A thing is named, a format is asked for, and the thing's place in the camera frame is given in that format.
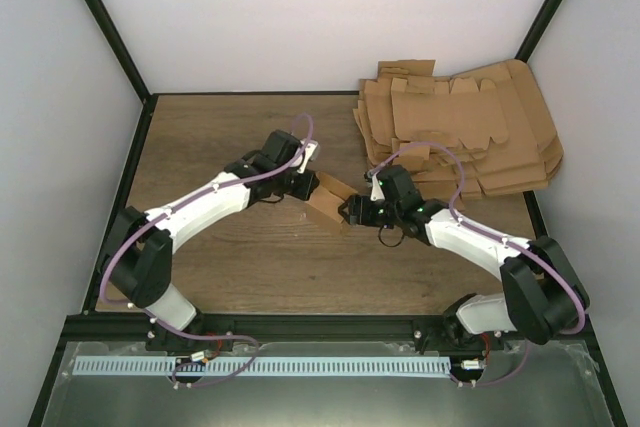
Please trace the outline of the brown cardboard box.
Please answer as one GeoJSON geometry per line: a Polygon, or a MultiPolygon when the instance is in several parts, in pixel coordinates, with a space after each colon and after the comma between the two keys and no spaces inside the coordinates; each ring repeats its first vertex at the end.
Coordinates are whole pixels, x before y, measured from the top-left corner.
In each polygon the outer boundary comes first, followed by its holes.
{"type": "Polygon", "coordinates": [[[325,172],[317,172],[319,185],[305,202],[306,218],[332,235],[345,235],[349,224],[339,213],[340,206],[357,191],[325,172]]]}

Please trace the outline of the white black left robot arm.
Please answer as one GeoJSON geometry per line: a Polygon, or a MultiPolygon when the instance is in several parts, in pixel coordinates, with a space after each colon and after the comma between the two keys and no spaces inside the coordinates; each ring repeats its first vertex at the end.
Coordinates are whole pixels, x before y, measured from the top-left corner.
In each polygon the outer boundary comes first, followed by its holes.
{"type": "Polygon", "coordinates": [[[101,301],[110,302],[107,288],[114,286],[122,303],[149,314],[178,348],[196,349],[204,339],[203,316],[173,283],[174,255],[215,223],[272,196],[308,200],[319,184],[309,168],[318,152],[311,137],[275,130],[261,148],[185,196],[147,211],[119,212],[101,253],[101,301]]]}

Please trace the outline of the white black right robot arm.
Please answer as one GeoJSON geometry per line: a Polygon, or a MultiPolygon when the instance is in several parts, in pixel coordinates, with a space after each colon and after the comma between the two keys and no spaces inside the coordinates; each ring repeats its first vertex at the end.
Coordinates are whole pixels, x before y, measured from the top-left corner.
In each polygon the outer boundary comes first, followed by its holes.
{"type": "Polygon", "coordinates": [[[544,345],[585,327],[589,296],[555,239],[508,235],[451,204],[425,199],[399,165],[386,166],[369,180],[370,193],[351,194],[338,208],[348,224],[398,228],[404,238],[456,254],[501,282],[499,294],[471,294],[454,305],[454,318],[444,325],[451,347],[468,349],[489,332],[517,332],[544,345]]]}

